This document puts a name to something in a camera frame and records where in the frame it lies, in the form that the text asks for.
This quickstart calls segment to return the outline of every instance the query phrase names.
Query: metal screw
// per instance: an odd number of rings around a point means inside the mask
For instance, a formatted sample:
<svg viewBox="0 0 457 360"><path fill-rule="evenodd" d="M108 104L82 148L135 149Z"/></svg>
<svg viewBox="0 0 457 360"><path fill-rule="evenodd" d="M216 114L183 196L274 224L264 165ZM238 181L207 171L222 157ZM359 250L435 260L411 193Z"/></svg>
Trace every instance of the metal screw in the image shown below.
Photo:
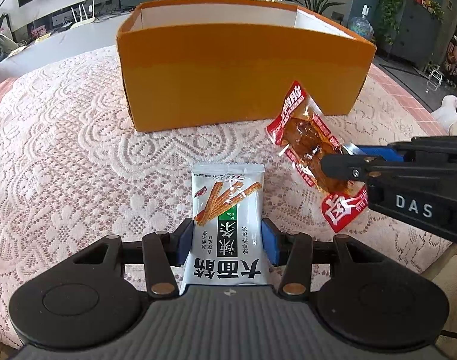
<svg viewBox="0 0 457 360"><path fill-rule="evenodd" d="M150 289L156 295L168 295L174 292L175 287L170 283L157 283L154 284Z"/></svg>
<svg viewBox="0 0 457 360"><path fill-rule="evenodd" d="M232 295L235 295L237 293L237 291L235 291L234 289L230 288L228 289L227 291L224 291L224 294L227 295L229 298L232 296Z"/></svg>
<svg viewBox="0 0 457 360"><path fill-rule="evenodd" d="M284 285L282 290L287 295L302 295L305 291L307 291L307 288L300 283L288 283Z"/></svg>

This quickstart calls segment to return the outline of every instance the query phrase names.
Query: open cardboard box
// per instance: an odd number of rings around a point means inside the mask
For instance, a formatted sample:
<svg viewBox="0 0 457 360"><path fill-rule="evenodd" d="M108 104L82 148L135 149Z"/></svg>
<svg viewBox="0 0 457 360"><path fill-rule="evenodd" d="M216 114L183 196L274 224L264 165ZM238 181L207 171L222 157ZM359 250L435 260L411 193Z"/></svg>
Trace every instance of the open cardboard box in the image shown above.
<svg viewBox="0 0 457 360"><path fill-rule="evenodd" d="M345 115L375 46L296 5L160 0L139 5L117 33L137 131L272 119L299 81L326 115Z"/></svg>

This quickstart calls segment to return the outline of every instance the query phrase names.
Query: spicy gluten strip package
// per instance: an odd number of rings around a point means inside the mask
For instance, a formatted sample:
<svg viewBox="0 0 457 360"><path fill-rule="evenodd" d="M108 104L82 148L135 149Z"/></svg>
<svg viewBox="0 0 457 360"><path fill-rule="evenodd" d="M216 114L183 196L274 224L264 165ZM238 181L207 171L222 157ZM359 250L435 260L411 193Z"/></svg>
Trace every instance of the spicy gluten strip package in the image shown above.
<svg viewBox="0 0 457 360"><path fill-rule="evenodd" d="M194 230L187 284L267 284L261 240L264 166L198 163L192 168Z"/></svg>
<svg viewBox="0 0 457 360"><path fill-rule="evenodd" d="M266 130L273 144L281 148L279 154L290 159L307 185L326 195L320 209L333 231L341 231L367 207L367 191L360 183L329 178L323 173L324 155L361 153L351 143L342 146L318 105L297 81L285 96L280 115Z"/></svg>

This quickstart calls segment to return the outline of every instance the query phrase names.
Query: lace tablecloth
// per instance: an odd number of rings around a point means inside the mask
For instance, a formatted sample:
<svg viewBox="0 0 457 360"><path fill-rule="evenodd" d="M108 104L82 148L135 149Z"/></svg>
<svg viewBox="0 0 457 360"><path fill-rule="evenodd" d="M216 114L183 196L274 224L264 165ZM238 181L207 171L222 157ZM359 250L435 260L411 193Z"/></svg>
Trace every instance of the lace tablecloth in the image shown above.
<svg viewBox="0 0 457 360"><path fill-rule="evenodd" d="M425 135L370 78L353 111L329 122L359 144ZM20 345L7 306L25 281L109 233L139 240L148 232L173 231L191 216L190 168L198 161L265 164L264 215L282 230L330 240L322 195L276 156L266 124L135 132L114 46L19 78L0 104L0 341ZM375 212L344 231L417 272L449 246ZM180 282L183 269L175 274ZM313 277L314 289L327 280L328 269L314 267ZM139 266L127 267L126 278L145 287Z"/></svg>

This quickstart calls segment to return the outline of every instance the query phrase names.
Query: cabinet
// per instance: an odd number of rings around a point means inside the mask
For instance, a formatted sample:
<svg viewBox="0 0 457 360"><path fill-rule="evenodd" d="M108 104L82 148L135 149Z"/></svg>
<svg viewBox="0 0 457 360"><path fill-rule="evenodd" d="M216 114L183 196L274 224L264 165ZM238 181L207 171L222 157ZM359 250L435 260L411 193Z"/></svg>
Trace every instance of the cabinet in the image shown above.
<svg viewBox="0 0 457 360"><path fill-rule="evenodd" d="M390 54L412 62L422 70L432 57L440 27L440 21L426 8L414 0L407 0Z"/></svg>

